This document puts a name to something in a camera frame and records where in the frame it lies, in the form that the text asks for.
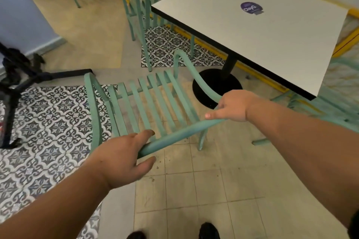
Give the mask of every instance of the black sleeve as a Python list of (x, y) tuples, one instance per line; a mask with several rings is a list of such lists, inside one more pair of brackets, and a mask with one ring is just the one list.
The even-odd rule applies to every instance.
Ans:
[(350, 239), (359, 238), (359, 210), (353, 215), (350, 221), (348, 235)]

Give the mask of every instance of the person's left arm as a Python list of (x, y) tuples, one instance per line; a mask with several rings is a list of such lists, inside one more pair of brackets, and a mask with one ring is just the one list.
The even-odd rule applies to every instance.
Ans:
[(136, 161), (138, 151), (153, 134), (145, 130), (104, 142), (72, 175), (2, 223), (1, 238), (76, 238), (111, 189), (150, 171), (156, 157), (139, 165)]

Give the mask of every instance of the black stand base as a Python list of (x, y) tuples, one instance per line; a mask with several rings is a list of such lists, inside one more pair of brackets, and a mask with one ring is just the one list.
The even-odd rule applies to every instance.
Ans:
[(21, 93), (34, 83), (41, 83), (59, 78), (82, 76), (86, 73), (92, 73), (92, 70), (81, 69), (58, 73), (42, 72), (41, 64), (45, 63), (45, 61), (38, 54), (34, 54), (33, 65), (29, 66), (21, 62), (19, 55), (23, 54), (20, 52), (15, 54), (14, 52), (9, 51), (9, 49), (1, 43), (0, 53), (4, 55), (4, 59), (10, 60), (14, 65), (16, 65), (17, 68), (21, 69), (29, 76), (27, 80), (20, 83), (18, 86), (16, 86), (16, 88), (8, 88), (6, 85), (0, 83), (0, 100), (2, 100), (5, 105), (5, 116), (0, 131), (0, 148), (13, 149), (18, 147), (21, 143), (19, 138), (10, 143), (15, 111), (19, 104)]
[[(200, 76), (208, 84), (208, 86), (213, 89), (213, 91), (221, 96), (231, 90), (242, 89), (242, 85), (233, 75), (230, 74), (227, 78), (223, 79), (221, 69), (206, 69), (200, 72)], [(203, 92), (195, 80), (192, 83), (192, 89), (195, 97), (204, 106), (214, 109), (218, 105), (217, 102), (210, 99), (205, 92)]]

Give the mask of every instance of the hand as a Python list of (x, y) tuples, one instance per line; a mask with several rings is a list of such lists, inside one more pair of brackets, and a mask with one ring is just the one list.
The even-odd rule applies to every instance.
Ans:
[(222, 96), (218, 103), (219, 109), (206, 113), (205, 118), (245, 122), (249, 106), (261, 100), (263, 99), (247, 90), (232, 90)]
[(138, 151), (154, 134), (153, 130), (144, 130), (139, 134), (112, 138), (97, 147), (81, 168), (100, 176), (109, 189), (137, 181), (151, 170), (156, 161), (156, 157), (151, 157), (136, 165)]

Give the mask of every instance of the round black base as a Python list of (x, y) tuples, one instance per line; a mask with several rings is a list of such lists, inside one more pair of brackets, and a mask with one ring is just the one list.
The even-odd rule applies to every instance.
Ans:
[[(231, 90), (240, 90), (242, 89), (242, 85), (233, 75), (229, 75), (228, 78), (223, 80), (221, 78), (221, 70), (220, 69), (206, 69), (200, 72), (200, 76), (203, 80), (208, 84), (209, 87), (213, 89), (216, 93), (221, 96), (226, 92)], [(217, 103), (210, 99), (205, 92), (199, 87), (197, 82), (194, 80), (192, 83), (193, 93), (195, 94), (196, 99), (201, 102), (204, 106), (214, 109), (217, 106)]]

